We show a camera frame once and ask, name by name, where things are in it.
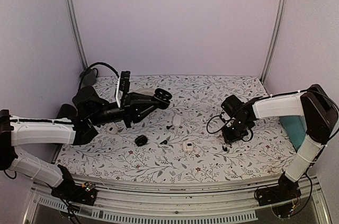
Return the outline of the black charging case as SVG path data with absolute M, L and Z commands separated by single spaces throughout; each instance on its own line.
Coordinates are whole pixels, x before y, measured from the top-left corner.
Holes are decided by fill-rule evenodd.
M 159 102 L 159 108 L 164 110 L 169 107 L 172 94 L 164 89 L 157 88 L 154 91 L 153 98 Z

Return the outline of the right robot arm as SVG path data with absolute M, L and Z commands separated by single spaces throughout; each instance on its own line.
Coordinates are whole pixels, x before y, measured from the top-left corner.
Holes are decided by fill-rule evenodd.
M 297 154 L 274 188 L 279 201 L 294 193 L 299 179 L 312 166 L 327 143 L 338 133 L 338 105 L 323 88 L 314 84 L 308 89 L 268 97 L 255 97 L 242 102 L 237 96 L 227 97 L 221 104 L 231 125 L 222 128 L 225 142 L 253 135 L 255 121 L 278 117 Z

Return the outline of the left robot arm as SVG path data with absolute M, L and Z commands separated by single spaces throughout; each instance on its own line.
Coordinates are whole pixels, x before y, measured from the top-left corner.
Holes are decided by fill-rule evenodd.
M 123 93 L 120 101 L 110 103 L 100 98 L 95 89 L 86 86 L 73 97 L 72 105 L 61 106 L 63 118 L 23 119 L 1 110 L 1 170 L 20 172 L 45 182 L 68 200 L 75 199 L 79 189 L 68 169 L 40 160 L 20 145 L 57 143 L 86 145 L 94 139 L 97 126 L 123 121 L 130 128 L 156 109 L 167 108 L 167 94 L 160 90 L 150 95 Z

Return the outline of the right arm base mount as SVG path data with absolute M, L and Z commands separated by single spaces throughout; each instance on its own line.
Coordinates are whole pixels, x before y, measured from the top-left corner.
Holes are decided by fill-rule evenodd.
M 297 199 L 300 196 L 301 191 L 298 183 L 264 186 L 263 188 L 257 188 L 254 192 L 254 198 L 259 203 L 259 206 Z

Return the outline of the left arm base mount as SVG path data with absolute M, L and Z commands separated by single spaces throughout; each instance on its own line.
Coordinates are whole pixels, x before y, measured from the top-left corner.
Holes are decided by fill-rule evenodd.
M 76 185 L 74 182 L 63 181 L 57 187 L 52 187 L 51 195 L 64 201 L 93 206 L 97 197 L 97 189 L 88 185 Z

